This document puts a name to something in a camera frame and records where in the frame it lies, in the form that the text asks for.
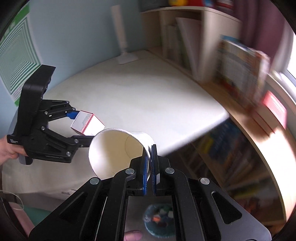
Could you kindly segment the left hand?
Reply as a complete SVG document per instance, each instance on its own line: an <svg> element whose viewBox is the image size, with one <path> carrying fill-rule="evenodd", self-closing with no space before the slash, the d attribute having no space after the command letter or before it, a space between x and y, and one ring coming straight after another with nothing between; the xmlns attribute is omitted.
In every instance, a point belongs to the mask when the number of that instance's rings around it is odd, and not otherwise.
<svg viewBox="0 0 296 241"><path fill-rule="evenodd" d="M0 141L0 165L9 159L17 159L20 155L27 156L23 146L8 143L7 136L1 138Z"/></svg>

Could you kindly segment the right hand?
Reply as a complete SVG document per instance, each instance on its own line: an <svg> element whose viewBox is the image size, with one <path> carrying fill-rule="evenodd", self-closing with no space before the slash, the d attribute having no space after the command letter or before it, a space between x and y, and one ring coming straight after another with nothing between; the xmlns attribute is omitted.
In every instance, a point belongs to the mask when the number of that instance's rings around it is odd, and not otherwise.
<svg viewBox="0 0 296 241"><path fill-rule="evenodd" d="M139 241L142 239L142 232L140 230L131 230L125 232L124 241Z"/></svg>

